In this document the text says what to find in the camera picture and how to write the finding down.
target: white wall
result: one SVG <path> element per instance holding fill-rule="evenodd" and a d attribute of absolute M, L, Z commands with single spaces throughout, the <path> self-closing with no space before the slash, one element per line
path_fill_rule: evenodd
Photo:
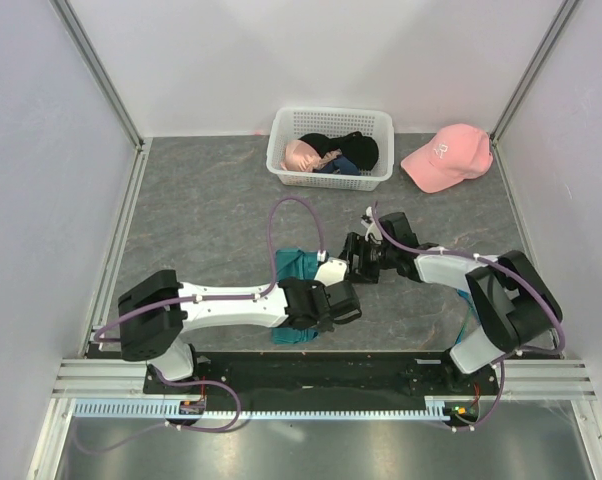
<path fill-rule="evenodd" d="M 267 132 L 285 105 L 492 128 L 559 0 L 71 0 L 142 134 Z"/>
<path fill-rule="evenodd" d="M 133 148 L 47 0 L 0 1 L 0 479 L 22 480 Z"/>
<path fill-rule="evenodd" d="M 602 400 L 602 0 L 582 2 L 502 150 L 569 349 Z"/>

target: pink baseball cap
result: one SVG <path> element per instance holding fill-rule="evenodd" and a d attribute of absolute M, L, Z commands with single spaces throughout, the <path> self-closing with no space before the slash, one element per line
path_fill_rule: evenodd
<path fill-rule="evenodd" d="M 462 123 L 442 128 L 429 143 L 401 162 L 414 183 L 426 193 L 478 178 L 492 165 L 490 139 L 479 128 Z"/>

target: wire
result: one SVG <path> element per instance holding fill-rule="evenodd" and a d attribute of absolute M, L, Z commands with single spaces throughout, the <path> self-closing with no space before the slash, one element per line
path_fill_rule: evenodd
<path fill-rule="evenodd" d="M 203 296 L 199 297 L 198 299 L 196 296 L 189 296 L 189 297 L 177 297 L 177 298 L 170 298 L 167 300 L 161 300 L 160 302 L 151 303 L 149 305 L 145 305 L 143 307 L 137 308 L 136 310 L 128 312 L 125 315 L 122 315 L 121 317 L 119 317 L 114 322 L 108 323 L 107 325 L 101 327 L 94 334 L 94 341 L 99 342 L 99 343 L 117 342 L 117 341 L 119 341 L 119 339 L 112 339 L 112 338 L 106 339 L 106 338 L 103 338 L 103 335 L 106 332 L 109 332 L 110 330 L 114 330 L 116 327 L 118 327 L 122 323 L 127 322 L 128 320 L 131 320 L 139 315 L 142 315 L 147 312 L 151 312 L 152 310 L 156 310 L 159 308 L 164 308 L 164 307 L 167 307 L 170 305 L 177 305 L 180 303 L 197 302 L 197 301 L 254 300 L 255 298 L 264 297 L 264 296 L 268 295 L 270 292 L 272 292 L 272 290 L 274 290 L 274 288 L 277 285 L 276 257 L 275 257 L 274 245 L 272 243 L 272 223 L 273 223 L 273 219 L 274 219 L 274 214 L 276 213 L 279 206 L 282 203 L 287 202 L 289 200 L 300 203 L 310 212 L 310 214 L 312 215 L 312 218 L 314 219 L 314 223 L 316 225 L 317 232 L 319 234 L 319 252 L 321 252 L 321 253 L 325 252 L 325 239 L 324 239 L 324 235 L 323 235 L 323 227 L 321 226 L 321 221 L 319 220 L 319 214 L 314 209 L 314 207 L 307 200 L 305 200 L 304 198 L 301 198 L 301 197 L 297 197 L 294 195 L 283 197 L 277 203 L 274 204 L 274 206 L 270 210 L 270 214 L 268 216 L 267 244 L 268 244 L 268 253 L 270 254 L 270 284 L 263 292 L 260 292 L 257 295 L 255 295 L 253 293 L 241 294 L 241 295 L 203 295 Z"/>
<path fill-rule="evenodd" d="M 477 403 L 479 403 L 479 398 L 481 398 L 481 389 L 478 383 L 474 383 L 474 400 L 470 404 L 470 408 L 474 407 Z"/>
<path fill-rule="evenodd" d="M 472 425 L 474 426 L 475 422 L 471 422 L 470 420 L 466 420 L 465 418 L 463 418 L 461 415 L 459 415 L 458 413 L 454 414 L 455 417 L 457 417 L 459 420 L 461 420 L 463 423 L 467 424 L 467 425 Z"/>
<path fill-rule="evenodd" d="M 225 425 L 223 425 L 221 427 L 210 427 L 210 428 L 181 425 L 181 429 L 191 430 L 193 432 L 218 433 L 218 432 L 224 432 L 226 430 L 229 430 L 235 423 L 237 423 L 239 421 L 239 418 L 241 417 L 241 400 L 239 399 L 239 395 L 237 395 L 237 392 L 235 392 L 232 388 L 230 388 L 225 383 L 216 382 L 214 380 L 193 380 L 191 382 L 173 382 L 173 381 L 167 380 L 157 368 L 155 368 L 155 371 L 156 371 L 157 377 L 159 377 L 159 380 L 161 380 L 161 382 L 163 382 L 165 385 L 168 385 L 169 387 L 197 387 L 197 386 L 203 386 L 203 385 L 211 385 L 211 386 L 215 386 L 215 387 L 224 389 L 226 392 L 228 392 L 230 395 L 232 395 L 232 398 L 234 399 L 234 403 L 236 405 L 234 417 L 232 418 L 232 420 L 230 420 Z"/>
<path fill-rule="evenodd" d="M 159 370 L 155 369 L 155 371 L 156 371 L 157 377 L 159 377 L 159 380 L 161 380 L 164 384 L 166 384 L 170 387 L 196 387 L 196 386 L 203 387 L 204 385 L 211 385 L 211 386 L 222 388 L 225 391 L 227 391 L 228 393 L 230 393 L 230 395 L 232 395 L 232 398 L 234 399 L 234 403 L 236 404 L 236 410 L 235 410 L 234 417 L 225 425 L 222 425 L 220 427 L 196 427 L 196 426 L 190 426 L 190 425 L 177 425 L 176 427 L 174 427 L 174 428 L 177 428 L 177 430 L 190 430 L 193 432 L 205 432 L 205 433 L 225 432 L 226 430 L 229 430 L 230 428 L 232 428 L 232 426 L 235 423 L 237 423 L 237 421 L 241 417 L 241 411 L 242 411 L 241 400 L 239 399 L 239 396 L 237 395 L 237 393 L 231 387 L 226 385 L 225 383 L 216 382 L 214 380 L 194 380 L 191 382 L 172 382 L 170 380 L 166 380 L 166 378 L 163 376 L 163 374 Z M 167 420 L 165 422 L 161 422 L 161 423 L 155 423 L 144 429 L 139 430 L 138 432 L 135 432 L 134 434 L 130 435 L 129 437 L 124 438 L 123 440 L 121 440 L 113 445 L 110 445 L 105 448 L 100 448 L 100 449 L 91 449 L 91 448 L 85 447 L 83 444 L 81 444 L 79 437 L 77 435 L 78 427 L 77 427 L 77 424 L 75 423 L 72 426 L 71 438 L 72 438 L 72 443 L 74 444 L 74 446 L 77 447 L 77 449 L 81 453 L 83 453 L 85 455 L 102 455 L 104 453 L 111 452 L 112 450 L 115 450 L 115 449 L 125 445 L 126 443 L 136 440 L 137 438 L 139 438 L 142 435 L 145 435 L 146 433 L 153 432 L 162 427 L 170 427 L 170 426 L 172 426 L 172 424 L 170 424 L 169 420 Z"/>
<path fill-rule="evenodd" d="M 539 347 L 532 347 L 532 346 L 525 346 L 524 350 L 528 351 L 528 352 L 543 353 L 543 354 L 548 354 L 548 355 L 556 355 L 563 351 L 563 349 L 565 348 L 565 332 L 563 331 L 563 328 L 561 327 L 561 322 L 559 321 L 559 319 L 557 318 L 555 313 L 552 311 L 550 306 L 543 299 L 543 297 L 541 297 L 539 292 L 537 292 L 534 289 L 534 287 L 532 285 L 530 285 L 524 278 L 522 278 L 520 275 L 513 272 L 509 268 L 506 268 L 503 265 L 493 262 L 492 260 L 489 260 L 478 254 L 471 254 L 471 253 L 461 252 L 461 251 L 457 251 L 457 250 L 445 250 L 443 248 L 440 250 L 437 249 L 434 251 L 433 250 L 417 250 L 416 248 L 410 248 L 410 247 L 403 245 L 402 243 L 397 242 L 394 238 L 392 238 L 390 235 L 388 235 L 388 232 L 386 232 L 384 230 L 384 228 L 381 226 L 381 222 L 379 221 L 379 216 L 377 214 L 378 203 L 379 202 L 374 202 L 374 205 L 372 206 L 372 218 L 374 219 L 374 223 L 377 224 L 377 228 L 379 229 L 379 232 L 381 232 L 381 235 L 383 236 L 383 238 L 385 238 L 388 242 L 390 242 L 392 245 L 399 248 L 400 250 L 404 250 L 406 252 L 409 252 L 409 253 L 412 253 L 415 255 L 446 255 L 446 256 L 451 256 L 451 257 L 468 258 L 470 260 L 474 260 L 476 262 L 483 263 L 485 265 L 492 267 L 494 270 L 497 270 L 497 271 L 503 273 L 505 276 L 511 278 L 512 280 L 517 282 L 519 285 L 521 285 L 521 287 L 523 287 L 523 289 L 526 292 L 528 292 L 530 294 L 530 296 L 539 304 L 539 306 L 541 307 L 541 309 L 543 310 L 545 315 L 548 317 L 548 320 L 550 320 L 550 323 L 552 324 L 552 326 L 554 327 L 554 329 L 557 332 L 557 336 L 558 336 L 558 340 L 559 340 L 556 348 L 554 348 L 552 350 L 548 350 L 545 348 L 539 348 Z M 508 353 L 502 355 L 499 359 L 497 359 L 497 361 L 505 359 L 508 355 L 509 355 Z"/>
<path fill-rule="evenodd" d="M 498 363 L 499 368 L 501 368 L 501 375 L 499 378 L 499 390 L 497 391 L 497 396 L 494 398 L 494 402 L 492 403 L 492 405 L 490 406 L 490 408 L 488 409 L 488 411 L 485 413 L 485 415 L 483 417 L 481 417 L 481 407 L 480 407 L 480 403 L 478 403 L 478 408 L 479 411 L 477 413 L 477 421 L 468 425 L 467 427 L 456 427 L 456 432 L 472 432 L 474 431 L 474 429 L 480 425 L 482 425 L 483 423 L 487 422 L 488 419 L 492 416 L 492 414 L 494 413 L 497 405 L 499 404 L 499 402 L 501 401 L 501 396 L 503 395 L 503 385 L 505 383 L 505 364 L 503 363 L 503 360 L 500 360 Z M 446 430 L 450 430 L 450 428 L 448 428 L 447 426 L 443 427 Z"/>

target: gray countertop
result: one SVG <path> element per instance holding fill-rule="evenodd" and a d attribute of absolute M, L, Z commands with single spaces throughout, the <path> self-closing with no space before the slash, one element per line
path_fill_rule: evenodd
<path fill-rule="evenodd" d="M 267 283 L 266 222 L 282 196 L 309 199 L 319 210 L 327 249 L 338 255 L 346 234 L 363 233 L 360 215 L 404 211 L 421 242 L 500 254 L 521 248 L 508 196 L 495 164 L 483 177 L 444 192 L 422 193 L 399 168 L 431 138 L 397 135 L 393 176 L 374 192 L 288 187 L 265 166 L 268 138 L 160 138 L 152 144 L 114 298 L 159 269 L 208 286 Z M 311 216 L 283 205 L 274 221 L 276 248 L 318 248 Z M 378 285 L 357 285 L 363 317 L 295 346 L 276 346 L 256 326 L 197 330 L 197 350 L 441 350 L 455 340 L 467 312 L 453 290 L 410 282 L 391 271 Z M 110 317 L 115 318 L 114 309 Z"/>

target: baseball cap brim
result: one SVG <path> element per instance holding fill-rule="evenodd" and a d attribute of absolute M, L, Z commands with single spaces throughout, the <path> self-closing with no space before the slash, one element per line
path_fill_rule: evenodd
<path fill-rule="evenodd" d="M 432 146 L 428 143 L 411 153 L 401 162 L 401 168 L 425 193 L 436 193 L 463 181 L 463 177 L 450 177 L 430 163 Z"/>

